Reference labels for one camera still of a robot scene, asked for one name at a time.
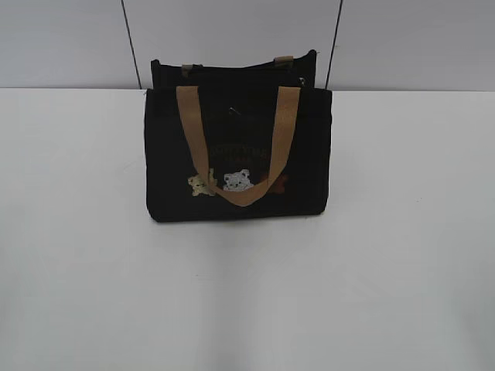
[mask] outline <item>fabric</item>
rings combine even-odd
[[[159,222],[234,220],[321,213],[328,197],[332,93],[303,87],[285,167],[267,194],[248,206],[207,187],[249,190],[270,170],[278,86],[199,86],[209,173],[194,167],[175,87],[148,90],[145,107],[146,202]]]
[[[201,65],[162,65],[158,60],[151,63],[153,88],[205,85],[276,85],[286,87],[314,87],[316,75],[316,51],[295,58],[288,63],[287,57],[244,68],[208,67]]]

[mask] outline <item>brown strap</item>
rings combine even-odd
[[[292,64],[294,63],[294,57],[277,56],[276,58],[273,59],[273,62],[275,64],[275,67],[284,66],[284,65],[289,65],[290,67],[292,67]]]
[[[176,96],[179,106],[180,120],[184,135],[193,158],[193,164],[207,187],[230,203],[248,206],[265,195],[273,182],[278,178],[287,164],[295,130],[295,119],[299,106],[298,87],[279,87],[275,125],[271,140],[271,161],[268,178],[253,187],[241,192],[220,189],[210,182],[210,166],[208,163],[208,147],[204,137],[201,119],[200,97],[198,87],[177,87]]]
[[[193,64],[183,64],[181,67],[183,77],[188,77],[189,72],[194,68]]]

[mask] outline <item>black tote bag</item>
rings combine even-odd
[[[321,213],[332,93],[223,84],[148,90],[146,202],[158,222]]]
[[[199,64],[168,66],[160,64],[159,60],[153,60],[153,88],[219,83],[314,87],[316,55],[315,50],[310,50],[300,58],[281,56],[268,63],[243,68],[209,67]]]

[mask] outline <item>white tabletop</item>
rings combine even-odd
[[[322,216],[162,225],[144,100],[0,90],[0,370],[495,369],[495,94],[336,92]]]

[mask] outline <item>gray wall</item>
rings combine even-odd
[[[1,0],[0,87],[138,88],[120,0]],[[338,0],[125,0],[138,71],[149,61],[243,66],[319,54]],[[344,0],[334,89],[495,90],[493,0]]]

